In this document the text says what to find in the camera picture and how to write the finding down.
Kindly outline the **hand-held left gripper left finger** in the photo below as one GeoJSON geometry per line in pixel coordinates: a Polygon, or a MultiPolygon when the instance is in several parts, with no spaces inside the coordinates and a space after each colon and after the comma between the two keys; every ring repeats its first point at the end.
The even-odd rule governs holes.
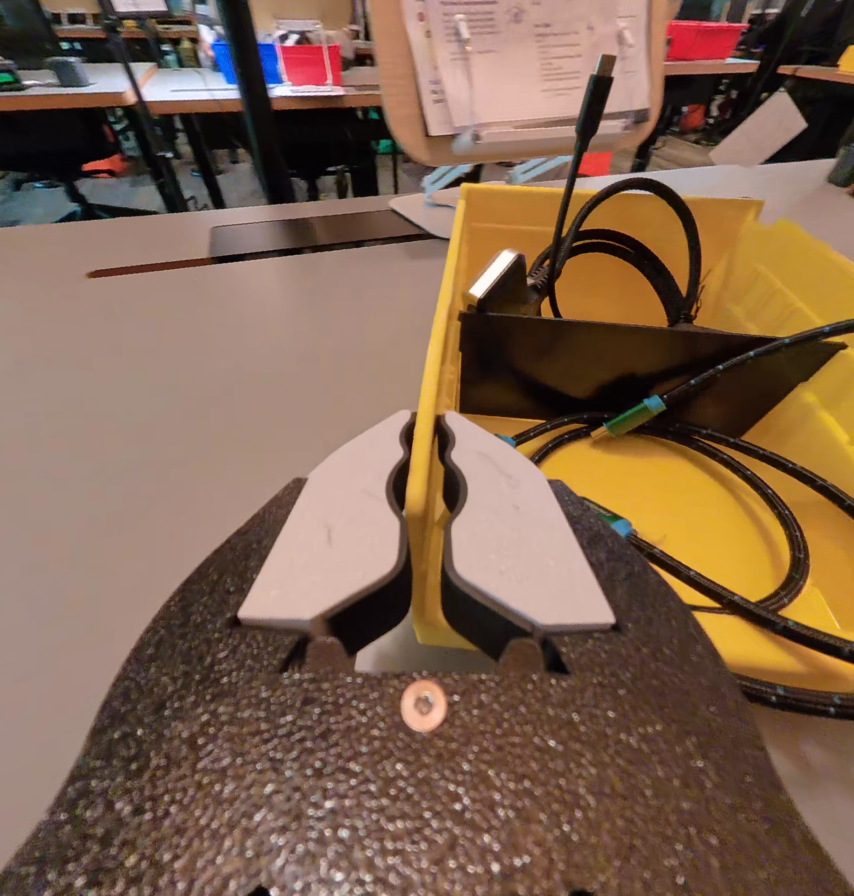
{"type": "Polygon", "coordinates": [[[238,610],[242,625],[332,637],[356,655],[404,621],[412,563],[403,505],[415,420],[397,411],[309,473],[238,610]]]}

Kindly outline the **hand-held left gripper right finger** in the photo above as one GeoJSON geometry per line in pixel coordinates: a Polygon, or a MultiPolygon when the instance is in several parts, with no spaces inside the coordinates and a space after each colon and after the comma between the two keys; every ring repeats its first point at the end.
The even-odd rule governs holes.
{"type": "Polygon", "coordinates": [[[559,663],[554,638],[612,631],[612,606],[540,469],[456,411],[436,430],[448,509],[441,607],[455,633],[494,661],[528,640],[559,663]]]}

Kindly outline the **silver adapter hub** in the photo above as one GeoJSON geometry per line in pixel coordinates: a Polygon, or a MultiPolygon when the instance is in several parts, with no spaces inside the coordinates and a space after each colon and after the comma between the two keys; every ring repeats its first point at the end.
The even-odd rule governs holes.
{"type": "Polygon", "coordinates": [[[541,298],[527,276],[524,254],[509,248],[501,250],[468,288],[467,310],[489,315],[540,317],[541,298]]]}

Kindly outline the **black bin divider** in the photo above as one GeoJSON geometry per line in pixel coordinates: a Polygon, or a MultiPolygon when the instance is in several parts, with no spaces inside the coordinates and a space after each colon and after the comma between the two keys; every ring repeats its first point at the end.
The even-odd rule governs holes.
{"type": "MultiPolygon", "coordinates": [[[[705,328],[477,312],[463,312],[459,319],[458,408],[521,420],[554,420],[586,411],[618,415],[776,341],[705,328]]],[[[819,340],[753,359],[702,385],[668,417],[744,436],[846,347],[845,342],[819,340]]]]}

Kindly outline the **wooden document stand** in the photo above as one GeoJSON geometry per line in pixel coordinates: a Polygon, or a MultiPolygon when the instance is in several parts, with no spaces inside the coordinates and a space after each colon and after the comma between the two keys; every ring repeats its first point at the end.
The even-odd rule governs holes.
{"type": "MultiPolygon", "coordinates": [[[[587,143],[586,154],[635,148],[649,136],[663,104],[667,28],[677,6],[677,2],[649,2],[647,52],[651,97],[647,119],[622,131],[602,133],[602,126],[612,125],[612,121],[603,120],[606,99],[598,130],[587,143]]],[[[478,126],[453,136],[427,134],[401,2],[370,2],[369,16],[383,111],[392,137],[407,156],[432,169],[449,168],[458,174],[484,163],[526,163],[572,155],[580,129],[580,111],[577,118],[566,122],[478,126]]]]}

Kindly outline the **black tripod stand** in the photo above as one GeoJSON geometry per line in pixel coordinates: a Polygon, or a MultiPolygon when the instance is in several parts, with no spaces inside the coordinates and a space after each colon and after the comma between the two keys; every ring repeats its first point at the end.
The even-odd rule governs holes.
{"type": "Polygon", "coordinates": [[[188,211],[186,196],[171,164],[169,150],[143,99],[141,85],[132,68],[130,54],[119,27],[119,18],[115,8],[109,1],[99,1],[99,6],[102,28],[107,35],[107,44],[122,65],[134,96],[134,104],[127,108],[126,114],[148,173],[152,177],[166,212],[188,211]]]}

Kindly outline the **grey background work table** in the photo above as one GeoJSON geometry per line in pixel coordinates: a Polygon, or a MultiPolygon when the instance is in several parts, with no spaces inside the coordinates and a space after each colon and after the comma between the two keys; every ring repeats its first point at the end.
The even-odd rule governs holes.
{"type": "Polygon", "coordinates": [[[26,84],[22,91],[0,91],[0,113],[118,108],[137,102],[137,92],[119,63],[85,63],[89,83],[79,87],[62,85],[47,69],[17,69],[4,62],[0,69],[14,69],[26,84]]]}
{"type": "MultiPolygon", "coordinates": [[[[313,111],[343,108],[380,108],[377,84],[349,86],[270,85],[273,111],[313,111]]],[[[244,105],[240,90],[218,72],[205,69],[157,70],[141,88],[152,114],[239,114],[244,105]]]]}

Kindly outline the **grey flat panel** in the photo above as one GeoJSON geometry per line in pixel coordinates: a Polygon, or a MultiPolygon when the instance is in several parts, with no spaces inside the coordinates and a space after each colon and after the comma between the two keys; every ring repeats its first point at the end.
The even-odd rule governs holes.
{"type": "Polygon", "coordinates": [[[808,127],[791,95],[781,89],[767,98],[709,153],[715,166],[757,167],[808,127]]]}

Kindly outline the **printed instruction sheet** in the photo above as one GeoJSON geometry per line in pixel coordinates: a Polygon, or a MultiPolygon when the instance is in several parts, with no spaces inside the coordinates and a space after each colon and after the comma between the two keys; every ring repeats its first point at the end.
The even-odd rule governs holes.
{"type": "Polygon", "coordinates": [[[426,132],[578,117],[599,57],[614,55],[601,132],[650,111],[649,2],[401,2],[426,132]]]}

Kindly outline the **blue storage bin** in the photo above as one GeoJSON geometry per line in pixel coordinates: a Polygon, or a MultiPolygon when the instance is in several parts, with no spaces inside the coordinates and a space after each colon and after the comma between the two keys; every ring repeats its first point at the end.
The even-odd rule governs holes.
{"type": "MultiPolygon", "coordinates": [[[[257,46],[265,82],[269,86],[283,84],[282,73],[280,71],[274,43],[259,41],[257,46]]],[[[234,70],[231,51],[227,42],[224,40],[215,40],[211,43],[211,50],[218,71],[223,76],[225,82],[231,86],[237,86],[238,78],[234,70]]]]}

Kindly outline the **red storage bin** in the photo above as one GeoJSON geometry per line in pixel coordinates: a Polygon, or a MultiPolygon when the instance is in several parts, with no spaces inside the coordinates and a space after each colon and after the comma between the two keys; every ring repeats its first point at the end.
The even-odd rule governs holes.
{"type": "Polygon", "coordinates": [[[722,21],[673,20],[667,28],[668,62],[715,61],[732,57],[747,25],[722,21]]]}

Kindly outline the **black metal post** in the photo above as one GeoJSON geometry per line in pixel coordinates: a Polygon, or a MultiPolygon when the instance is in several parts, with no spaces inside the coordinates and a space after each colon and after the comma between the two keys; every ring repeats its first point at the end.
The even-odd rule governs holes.
{"type": "Polygon", "coordinates": [[[247,1],[218,1],[219,18],[238,82],[254,170],[269,204],[295,202],[247,1]]]}

